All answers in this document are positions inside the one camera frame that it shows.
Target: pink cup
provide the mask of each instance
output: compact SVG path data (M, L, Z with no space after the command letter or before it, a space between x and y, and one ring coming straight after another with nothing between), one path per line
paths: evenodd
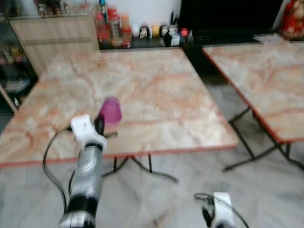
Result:
M122 111L119 100L116 97L109 96L104 100L98 117L104 117L105 126L114 125L121 121Z

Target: marble table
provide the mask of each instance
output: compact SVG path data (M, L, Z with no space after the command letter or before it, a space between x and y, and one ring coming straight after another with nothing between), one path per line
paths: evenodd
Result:
M179 48L107 51L54 59L0 137L0 165L40 164L73 116L94 119L107 96L121 102L105 158L233 148L237 137ZM74 161L79 145L58 137L48 162Z
M205 47L203 52L248 104L230 121L251 156L247 162L279 149L303 169L303 163L290 159L290 144L304 141L304 43ZM250 109L275 144L258 156L234 125Z

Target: gray floor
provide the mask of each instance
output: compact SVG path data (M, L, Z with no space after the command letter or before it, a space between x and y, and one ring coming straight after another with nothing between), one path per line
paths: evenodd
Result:
M227 119L245 104L227 85L209 86ZM248 114L238 122L256 152L271 143ZM304 144L292 146L303 161ZM235 150L153 156L154 169L180 179L178 184L142 172L129 162L104 179L97 210L98 228L205 228L196 192L226 191L251 228L304 227L304 173L275 152L263 160L223 174L227 165L247 158ZM147 164L147 158L141 158ZM109 169L110 161L105 162ZM52 165L67 187L74 163ZM0 227L53 228L62 214L60 194L40 167L0 171ZM238 228L244 226L235 219Z

